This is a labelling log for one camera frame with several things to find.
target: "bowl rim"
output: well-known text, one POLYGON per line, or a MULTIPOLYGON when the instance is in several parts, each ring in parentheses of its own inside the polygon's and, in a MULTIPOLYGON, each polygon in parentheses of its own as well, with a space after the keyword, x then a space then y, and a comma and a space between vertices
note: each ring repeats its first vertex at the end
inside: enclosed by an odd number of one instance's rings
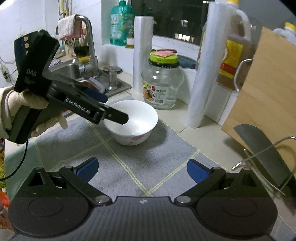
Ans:
POLYGON ((124 102, 124 101, 137 101, 137 102, 142 102, 142 103, 144 103, 145 105, 148 105, 148 106, 149 106, 150 108, 152 108, 153 111, 156 113, 157 119, 156 119, 156 121, 155 121, 155 124, 153 125, 153 127, 152 127, 149 131, 147 131, 147 132, 145 132, 145 133, 142 133, 142 134, 139 134, 139 135, 128 135, 128 136, 127 136, 127 135, 120 135, 120 134, 117 134, 117 133, 115 133, 114 131, 110 130, 110 129, 107 127, 107 125, 106 125, 106 121, 105 121, 106 119, 103 119, 103 123, 104 123, 105 127, 107 128, 107 130, 110 131, 112 134, 114 134, 114 135, 116 135, 116 136, 119 136, 119 137, 138 137, 138 136, 145 135, 145 134, 149 133, 150 131, 152 131, 152 130, 154 129, 154 127, 157 125, 158 120, 159 120, 159 119, 158 119, 158 113, 157 113, 156 109, 153 108, 153 106, 149 105, 148 103, 146 103, 146 102, 144 102, 144 101, 135 100, 135 99, 120 100, 120 101, 115 102, 115 103, 113 103, 112 105, 110 105, 110 107, 113 108, 113 105, 115 105, 116 103, 124 102))

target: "kitchen sink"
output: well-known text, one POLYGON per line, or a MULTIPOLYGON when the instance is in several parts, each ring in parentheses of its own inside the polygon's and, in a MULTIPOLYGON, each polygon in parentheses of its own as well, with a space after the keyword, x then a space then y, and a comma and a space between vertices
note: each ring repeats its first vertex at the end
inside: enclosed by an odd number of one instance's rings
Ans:
POLYGON ((78 59, 75 58, 57 65, 51 66, 49 68, 49 71, 66 76, 73 80, 76 80, 81 77, 79 65, 80 63, 78 59))
POLYGON ((68 78, 71 78, 73 80, 77 80, 81 84, 87 86, 88 88, 94 91, 104 93, 108 97, 114 96, 123 91, 131 89, 131 85, 116 78, 117 89, 114 91, 107 90, 107 86, 109 83, 108 74, 106 74, 101 69, 98 69, 98 74, 99 74, 98 76, 92 76, 91 72, 85 73, 84 65, 81 64, 76 58, 51 66, 49 70, 56 74, 60 74, 68 78))

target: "detergent bottle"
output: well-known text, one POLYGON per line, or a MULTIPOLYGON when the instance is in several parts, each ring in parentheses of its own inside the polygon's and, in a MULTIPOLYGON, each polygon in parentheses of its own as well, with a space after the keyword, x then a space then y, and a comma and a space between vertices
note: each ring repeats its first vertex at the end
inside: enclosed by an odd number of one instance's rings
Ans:
MULTIPOLYGON (((223 86, 234 89, 233 78, 239 63, 250 57, 251 27, 248 16, 239 9, 238 0, 227 0, 227 4, 236 8, 236 14, 231 21, 231 29, 226 43, 223 61, 217 77, 217 82, 223 86), (239 26, 242 25, 244 35, 239 34, 239 26)), ((238 86, 242 86, 248 68, 242 66, 237 78, 238 86)))
POLYGON ((276 28, 275 33, 281 35, 292 44, 296 45, 296 26, 291 23, 285 23, 285 29, 276 28))
POLYGON ((126 1, 120 1, 119 5, 111 10, 111 38, 113 45, 125 46, 130 28, 133 26, 134 10, 126 5, 126 1))

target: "blue gripper pad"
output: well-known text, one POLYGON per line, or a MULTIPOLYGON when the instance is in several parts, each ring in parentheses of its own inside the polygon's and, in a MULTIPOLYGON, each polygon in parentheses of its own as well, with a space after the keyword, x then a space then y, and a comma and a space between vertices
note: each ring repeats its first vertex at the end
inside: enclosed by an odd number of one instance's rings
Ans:
POLYGON ((93 91, 90 88, 84 89, 83 92, 85 94, 87 94, 89 97, 95 99, 96 101, 99 101, 99 102, 102 102, 102 103, 106 103, 108 101, 108 96, 107 95, 104 95, 104 94, 102 94, 100 92, 97 92, 97 91, 93 91))
POLYGON ((98 170, 99 161, 96 157, 91 157, 74 168, 75 174, 86 182, 89 182, 97 174, 98 170))
POLYGON ((198 184, 210 175, 211 169, 200 164, 194 159, 190 159, 187 162, 187 173, 198 184))

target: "window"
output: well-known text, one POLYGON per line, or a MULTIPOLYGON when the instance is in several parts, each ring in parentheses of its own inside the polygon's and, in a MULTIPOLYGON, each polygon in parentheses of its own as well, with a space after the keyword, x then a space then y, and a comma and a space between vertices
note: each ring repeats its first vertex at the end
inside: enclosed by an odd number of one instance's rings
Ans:
POLYGON ((132 0, 131 4, 136 16, 154 17, 154 35, 199 45, 210 1, 132 0))

